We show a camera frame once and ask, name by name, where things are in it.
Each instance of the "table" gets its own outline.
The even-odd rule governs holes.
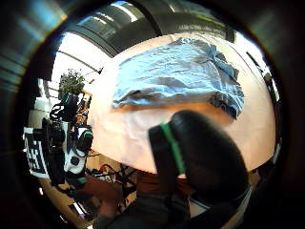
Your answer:
[[[209,103],[186,103],[157,108],[126,105],[113,109],[112,95],[119,64],[148,49],[173,42],[179,37],[202,39],[215,44],[228,63],[239,69],[238,82],[245,94],[245,106],[237,120],[233,120]],[[269,91],[260,71],[249,56],[234,44],[200,33],[176,33],[156,37],[137,44],[105,66],[94,82],[88,123],[92,125],[92,148],[133,168],[156,173],[148,140],[148,129],[160,122],[168,122],[173,113],[191,109],[207,115],[232,137],[239,147],[248,171],[269,160],[275,147],[275,114]]]

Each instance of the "white table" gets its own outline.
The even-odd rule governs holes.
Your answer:
[[[113,109],[112,95],[118,66],[138,53],[168,44],[178,37],[202,39],[215,44],[227,61],[239,69],[238,82],[245,94],[245,106],[233,120],[209,103],[187,103],[147,108],[124,106]],[[156,173],[148,140],[148,129],[161,121],[168,122],[173,113],[192,109],[207,115],[233,138],[245,160],[248,171],[257,168],[273,156],[275,146],[275,114],[262,75],[252,60],[234,44],[220,38],[198,33],[177,33],[153,38],[137,44],[110,60],[93,85],[89,124],[92,125],[92,148],[105,156],[133,168]]]

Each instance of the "green stripe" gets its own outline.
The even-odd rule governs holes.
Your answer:
[[[178,173],[184,174],[185,173],[185,166],[184,166],[184,162],[183,162],[183,158],[181,155],[181,151],[178,145],[178,142],[174,139],[171,128],[169,126],[168,123],[161,123],[160,127],[165,135],[165,137],[167,138],[168,142],[171,144],[171,148],[172,148],[172,153],[173,153],[173,158],[175,161],[175,165],[177,166],[178,169]]]

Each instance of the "denim shirt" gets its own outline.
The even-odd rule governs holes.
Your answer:
[[[112,106],[210,102],[237,118],[244,106],[237,75],[215,45],[179,38],[120,64]]]

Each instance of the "potted plant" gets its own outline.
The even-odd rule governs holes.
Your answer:
[[[64,93],[79,95],[85,86],[84,81],[84,76],[74,69],[68,69],[67,73],[62,73],[59,82],[58,99],[61,99]]]

